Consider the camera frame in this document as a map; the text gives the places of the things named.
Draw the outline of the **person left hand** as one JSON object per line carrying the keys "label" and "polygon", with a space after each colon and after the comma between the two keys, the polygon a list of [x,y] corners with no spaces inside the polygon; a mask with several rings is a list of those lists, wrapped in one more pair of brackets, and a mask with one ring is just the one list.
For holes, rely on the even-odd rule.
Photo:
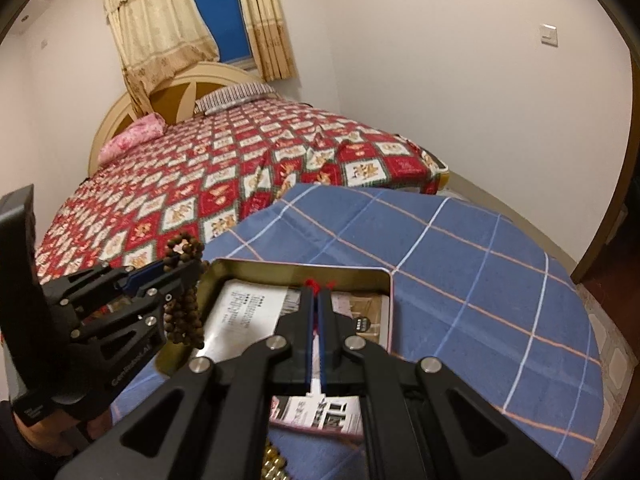
{"label": "person left hand", "polygon": [[63,411],[55,411],[32,426],[27,426],[17,415],[13,415],[13,419],[32,448],[53,456],[69,456],[82,451],[113,427],[113,414],[109,408],[88,422],[74,419]]}

